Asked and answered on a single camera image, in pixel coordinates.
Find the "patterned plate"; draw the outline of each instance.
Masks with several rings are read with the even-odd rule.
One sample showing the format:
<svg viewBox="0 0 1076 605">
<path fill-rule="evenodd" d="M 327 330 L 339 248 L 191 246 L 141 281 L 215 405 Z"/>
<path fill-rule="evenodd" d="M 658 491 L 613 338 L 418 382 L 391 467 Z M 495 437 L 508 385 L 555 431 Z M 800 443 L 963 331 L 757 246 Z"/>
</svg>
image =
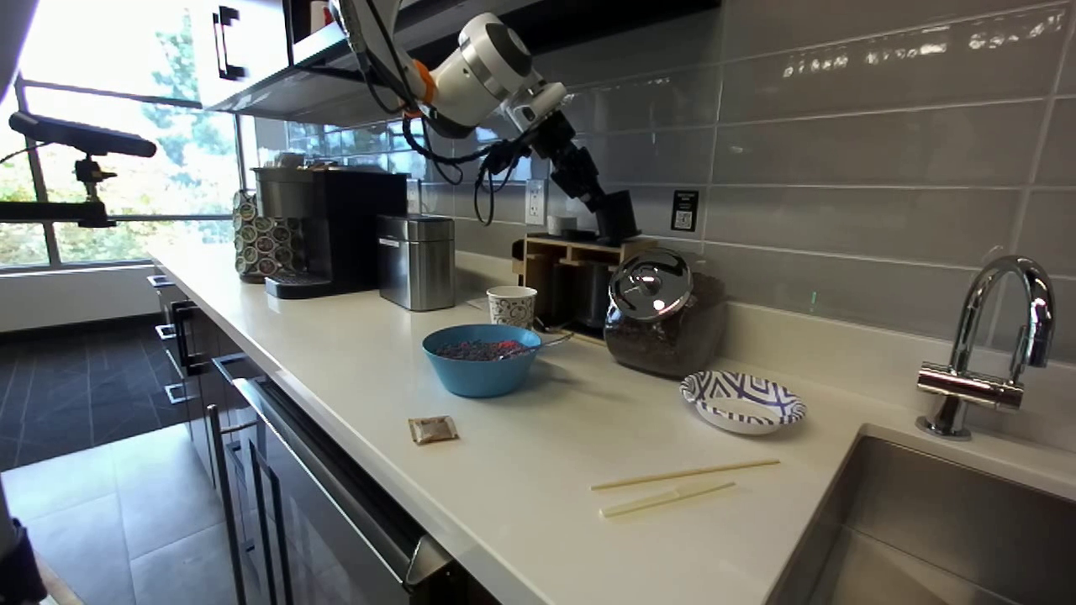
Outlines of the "patterned plate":
<svg viewBox="0 0 1076 605">
<path fill-rule="evenodd" d="M 680 392 L 705 422 L 731 433 L 772 433 L 808 416 L 804 403 L 788 385 L 751 372 L 688 372 L 680 382 Z"/>
</svg>

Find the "faucet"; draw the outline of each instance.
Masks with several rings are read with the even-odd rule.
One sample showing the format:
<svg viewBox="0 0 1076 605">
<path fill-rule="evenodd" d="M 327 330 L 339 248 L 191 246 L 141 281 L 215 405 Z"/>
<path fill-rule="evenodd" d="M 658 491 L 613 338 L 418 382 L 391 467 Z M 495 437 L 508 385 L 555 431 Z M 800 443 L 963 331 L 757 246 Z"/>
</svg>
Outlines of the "faucet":
<svg viewBox="0 0 1076 605">
<path fill-rule="evenodd" d="M 1022 311 L 1026 327 L 1017 337 L 1013 360 L 1008 360 L 1008 377 L 976 377 L 967 372 L 971 364 L 971 341 L 977 330 L 981 304 L 997 281 L 1002 274 L 1017 274 L 1022 286 Z M 943 433 L 943 437 L 967 437 L 963 422 L 963 403 L 977 403 L 977 405 L 1002 405 L 1002 411 L 1019 411 L 1022 403 L 1022 382 L 1019 372 L 1026 366 L 1046 366 L 1050 355 L 1050 337 L 1051 337 L 1051 286 L 1042 265 L 1022 256 L 1002 256 L 992 258 L 971 281 L 963 318 L 953 338 L 949 366 L 926 364 L 919 370 L 914 385 L 929 392 L 943 392 L 943 405 L 936 416 L 923 416 L 919 428 Z"/>
</svg>

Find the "sink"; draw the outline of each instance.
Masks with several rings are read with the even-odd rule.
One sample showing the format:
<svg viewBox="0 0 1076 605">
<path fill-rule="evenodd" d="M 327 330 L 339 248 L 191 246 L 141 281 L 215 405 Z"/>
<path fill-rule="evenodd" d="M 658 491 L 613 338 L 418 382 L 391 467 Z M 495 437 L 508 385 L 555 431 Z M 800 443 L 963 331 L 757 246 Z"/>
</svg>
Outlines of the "sink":
<svg viewBox="0 0 1076 605">
<path fill-rule="evenodd" d="M 862 437 L 771 601 L 1076 601 L 1076 500 Z"/>
</svg>

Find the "kitchen counter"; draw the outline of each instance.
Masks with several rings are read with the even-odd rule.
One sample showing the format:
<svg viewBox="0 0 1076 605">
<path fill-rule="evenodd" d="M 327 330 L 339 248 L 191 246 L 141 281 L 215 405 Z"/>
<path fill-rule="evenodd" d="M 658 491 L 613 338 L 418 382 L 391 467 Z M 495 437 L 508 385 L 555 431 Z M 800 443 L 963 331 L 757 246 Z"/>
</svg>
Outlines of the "kitchen counter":
<svg viewBox="0 0 1076 605">
<path fill-rule="evenodd" d="M 762 601 L 862 433 L 1076 497 L 1070 445 L 1013 431 L 971 440 L 914 431 L 936 403 L 914 388 L 914 366 L 949 360 L 949 341 L 734 304 L 720 366 L 780 378 L 808 403 L 798 431 L 734 437 L 692 416 L 677 378 L 627 370 L 590 337 L 548 338 L 510 395 L 450 395 L 419 338 L 485 318 L 480 299 L 445 311 L 404 311 L 377 292 L 272 299 L 239 281 L 229 253 L 174 248 L 159 262 L 502 601 Z M 1050 370 L 1030 398 L 1059 395 L 1073 377 L 1073 366 Z M 418 445 L 407 419 L 441 412 L 461 440 Z M 613 519 L 599 509 L 664 482 L 592 491 L 757 457 L 780 463 Z"/>
</svg>

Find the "blue bowl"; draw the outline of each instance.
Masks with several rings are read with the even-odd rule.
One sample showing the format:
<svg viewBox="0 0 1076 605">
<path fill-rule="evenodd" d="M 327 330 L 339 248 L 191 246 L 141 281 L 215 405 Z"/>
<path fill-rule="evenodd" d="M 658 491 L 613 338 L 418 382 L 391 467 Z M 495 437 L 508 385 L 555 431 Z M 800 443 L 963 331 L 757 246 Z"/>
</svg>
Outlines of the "blue bowl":
<svg viewBox="0 0 1076 605">
<path fill-rule="evenodd" d="M 487 398 L 527 378 L 543 337 L 504 321 L 465 321 L 430 331 L 425 350 L 445 388 Z"/>
</svg>

